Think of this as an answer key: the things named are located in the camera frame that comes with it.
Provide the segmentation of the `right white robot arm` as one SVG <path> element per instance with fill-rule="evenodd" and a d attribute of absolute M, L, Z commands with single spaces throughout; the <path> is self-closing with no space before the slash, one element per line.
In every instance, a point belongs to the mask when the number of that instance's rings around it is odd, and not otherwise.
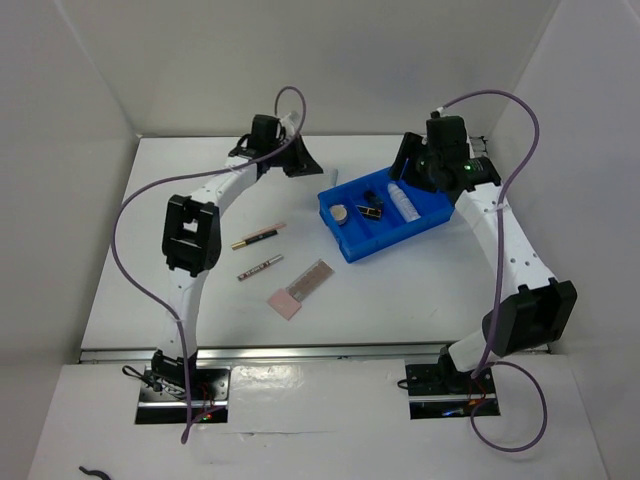
<path fill-rule="evenodd" d="M 494 266 L 494 304 L 480 329 L 440 352 L 436 379 L 441 388 L 460 391 L 487 361 L 561 338 L 577 290 L 571 281 L 558 280 L 538 256 L 493 163 L 486 156 L 472 156 L 461 117 L 433 112 L 425 134 L 405 133 L 389 176 L 428 193 L 445 194 Z"/>

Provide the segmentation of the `blue plastic organizer tray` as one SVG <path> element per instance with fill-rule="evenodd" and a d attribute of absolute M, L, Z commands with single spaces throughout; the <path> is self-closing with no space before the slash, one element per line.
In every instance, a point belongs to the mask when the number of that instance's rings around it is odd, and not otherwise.
<path fill-rule="evenodd" d="M 382 169 L 317 195 L 320 217 L 334 236 L 346 262 L 365 258 L 451 218 L 454 207 L 445 194 L 425 192 L 399 181 L 397 185 L 421 215 L 419 220 L 405 222 L 390 199 L 387 191 L 389 182 L 388 171 Z M 357 205 L 370 207 L 364 198 L 367 190 L 374 191 L 384 202 L 379 221 L 363 218 L 356 208 Z M 345 225 L 338 226 L 331 216 L 329 209 L 336 204 L 343 204 L 348 210 L 349 218 Z"/>

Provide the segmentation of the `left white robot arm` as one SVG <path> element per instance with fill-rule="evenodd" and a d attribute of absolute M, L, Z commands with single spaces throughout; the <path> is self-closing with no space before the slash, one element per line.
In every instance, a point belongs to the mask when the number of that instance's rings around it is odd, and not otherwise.
<path fill-rule="evenodd" d="M 221 174 L 167 204 L 161 249 L 169 268 L 170 325 L 151 361 L 152 375 L 176 399 L 196 390 L 196 325 L 204 283 L 222 252 L 221 218 L 232 203 L 272 168 L 289 177 L 323 172 L 300 134 L 302 116 L 258 114 L 229 151 Z"/>

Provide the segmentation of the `pink highlighter stick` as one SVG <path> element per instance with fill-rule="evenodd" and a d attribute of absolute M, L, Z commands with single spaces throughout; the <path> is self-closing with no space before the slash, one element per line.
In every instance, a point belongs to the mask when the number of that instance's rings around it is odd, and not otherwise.
<path fill-rule="evenodd" d="M 248 240 L 250 238 L 253 238 L 253 237 L 256 237 L 256 236 L 259 236 L 259 235 L 262 235 L 262 234 L 266 234 L 266 233 L 269 233 L 269 232 L 272 232 L 272 231 L 278 231 L 280 229 L 285 228 L 286 226 L 287 226 L 287 224 L 285 222 L 278 222 L 276 224 L 270 225 L 268 227 L 264 227 L 264 228 L 262 228 L 260 230 L 252 232 L 250 234 L 247 234 L 247 235 L 243 236 L 241 240 L 242 241 L 246 241 L 246 240 Z"/>

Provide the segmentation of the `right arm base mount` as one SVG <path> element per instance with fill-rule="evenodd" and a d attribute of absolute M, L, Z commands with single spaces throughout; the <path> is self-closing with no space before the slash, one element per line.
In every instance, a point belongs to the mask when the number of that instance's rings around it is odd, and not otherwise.
<path fill-rule="evenodd" d="M 408 364 L 396 386 L 408 395 L 412 420 L 500 416 L 492 372 L 472 379 L 468 373 L 445 377 L 436 364 Z"/>

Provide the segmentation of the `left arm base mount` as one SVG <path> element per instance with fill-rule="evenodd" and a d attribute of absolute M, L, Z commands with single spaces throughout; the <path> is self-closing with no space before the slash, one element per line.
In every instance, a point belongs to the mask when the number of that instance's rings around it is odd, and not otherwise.
<path fill-rule="evenodd" d="M 125 365 L 121 371 L 140 383 L 136 425 L 173 425 L 186 421 L 187 397 L 182 387 L 155 379 L 149 367 L 140 371 Z M 191 408 L 192 417 L 199 424 L 222 424 L 228 421 L 230 377 L 229 367 L 197 371 L 191 386 Z"/>

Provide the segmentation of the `clear white lotion bottle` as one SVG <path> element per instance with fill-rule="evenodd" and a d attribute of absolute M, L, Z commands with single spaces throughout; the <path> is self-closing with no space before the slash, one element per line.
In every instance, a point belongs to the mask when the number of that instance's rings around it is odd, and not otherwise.
<path fill-rule="evenodd" d="M 395 182 L 388 183 L 387 191 L 392 203 L 405 222 L 410 223 L 421 218 L 421 215 L 418 213 L 408 196 Z"/>

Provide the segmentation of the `black gold lipstick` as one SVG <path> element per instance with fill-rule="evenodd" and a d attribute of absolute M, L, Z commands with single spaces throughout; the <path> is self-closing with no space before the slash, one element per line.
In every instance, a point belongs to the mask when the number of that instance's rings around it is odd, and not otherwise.
<path fill-rule="evenodd" d="M 362 217 L 365 219 L 372 220 L 372 221 L 379 221 L 382 218 L 381 209 L 362 206 L 362 205 L 357 205 L 356 208 L 358 212 L 362 215 Z"/>
<path fill-rule="evenodd" d="M 364 192 L 364 198 L 368 202 L 371 208 L 375 208 L 378 210 L 384 209 L 383 200 L 372 190 L 367 190 Z"/>

